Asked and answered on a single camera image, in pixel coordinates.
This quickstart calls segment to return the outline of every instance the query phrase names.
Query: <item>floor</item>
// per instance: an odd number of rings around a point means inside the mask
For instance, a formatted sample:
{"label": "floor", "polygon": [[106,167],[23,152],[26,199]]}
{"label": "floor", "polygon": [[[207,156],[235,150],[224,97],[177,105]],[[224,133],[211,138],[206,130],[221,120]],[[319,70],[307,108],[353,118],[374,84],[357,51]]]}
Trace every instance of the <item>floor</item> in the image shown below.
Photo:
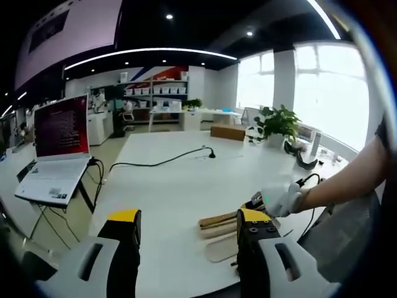
{"label": "floor", "polygon": [[[210,129],[210,126],[211,123],[204,122],[202,123],[202,130],[208,130]],[[170,132],[179,130],[181,130],[181,128],[178,124],[156,124],[152,129],[153,132]],[[120,150],[124,146],[124,143],[127,141],[130,134],[145,133],[147,131],[147,125],[139,125],[135,127],[133,132],[127,132],[123,138],[110,138],[101,146],[90,147],[91,155],[102,160],[104,163],[105,177],[110,166],[117,159]],[[83,176],[84,187],[91,199],[94,198],[97,187],[97,184],[94,181],[99,181],[99,173],[96,167],[89,168]],[[11,230],[9,234],[9,242],[19,259],[21,259],[25,251],[29,250],[57,267],[61,257],[69,250],[68,247],[73,247],[77,244],[77,239],[82,240],[87,236],[92,214],[87,208],[87,205],[83,201],[80,193],[77,193],[76,197],[71,200],[65,214],[60,209],[51,209],[46,208],[43,211],[30,240],[25,239],[15,231]],[[68,229],[66,221],[77,239]],[[48,222],[51,223],[60,237],[57,236]]]}

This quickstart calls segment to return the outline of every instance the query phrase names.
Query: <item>chair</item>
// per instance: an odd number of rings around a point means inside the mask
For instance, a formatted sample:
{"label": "chair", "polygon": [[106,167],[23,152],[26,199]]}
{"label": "chair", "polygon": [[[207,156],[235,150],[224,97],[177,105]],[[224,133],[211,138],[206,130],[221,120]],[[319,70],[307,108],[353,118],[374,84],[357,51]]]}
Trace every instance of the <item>chair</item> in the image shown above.
{"label": "chair", "polygon": [[123,126],[123,130],[126,131],[126,129],[131,128],[131,130],[135,129],[135,126],[132,125],[133,121],[134,121],[134,115],[133,115],[133,111],[131,110],[130,112],[124,112],[122,114],[123,117],[123,122],[124,122],[124,126]]}
{"label": "chair", "polygon": [[259,109],[254,109],[253,107],[246,107],[244,109],[243,115],[241,116],[241,124],[244,126],[256,125],[255,117],[259,117]]}

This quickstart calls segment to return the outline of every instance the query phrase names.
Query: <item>white glove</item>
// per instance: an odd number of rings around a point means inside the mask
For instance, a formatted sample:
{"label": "white glove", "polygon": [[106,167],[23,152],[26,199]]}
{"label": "white glove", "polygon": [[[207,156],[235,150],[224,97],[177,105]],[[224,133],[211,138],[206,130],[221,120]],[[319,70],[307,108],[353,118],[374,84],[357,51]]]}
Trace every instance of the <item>white glove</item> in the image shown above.
{"label": "white glove", "polygon": [[264,205],[269,215],[273,217],[286,217],[296,212],[302,203],[302,193],[297,183],[292,183],[288,191],[279,198],[266,197],[266,189],[262,190],[262,197],[265,198]]}

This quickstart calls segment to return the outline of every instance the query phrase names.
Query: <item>laptop screen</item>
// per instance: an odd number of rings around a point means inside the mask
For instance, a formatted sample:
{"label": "laptop screen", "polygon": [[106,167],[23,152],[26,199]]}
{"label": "laptop screen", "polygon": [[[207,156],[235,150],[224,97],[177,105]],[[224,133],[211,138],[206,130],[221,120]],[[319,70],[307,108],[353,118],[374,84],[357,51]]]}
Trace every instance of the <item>laptop screen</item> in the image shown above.
{"label": "laptop screen", "polygon": [[89,153],[87,96],[59,101],[35,111],[37,157]]}

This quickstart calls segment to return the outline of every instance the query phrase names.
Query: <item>laptop keyboard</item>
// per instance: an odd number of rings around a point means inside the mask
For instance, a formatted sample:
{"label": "laptop keyboard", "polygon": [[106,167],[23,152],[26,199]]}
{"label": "laptop keyboard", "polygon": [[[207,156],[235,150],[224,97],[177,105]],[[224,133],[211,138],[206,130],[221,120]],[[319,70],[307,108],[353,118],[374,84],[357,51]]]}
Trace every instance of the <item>laptop keyboard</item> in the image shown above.
{"label": "laptop keyboard", "polygon": [[29,173],[30,179],[75,179],[83,167],[79,161],[42,162]]}

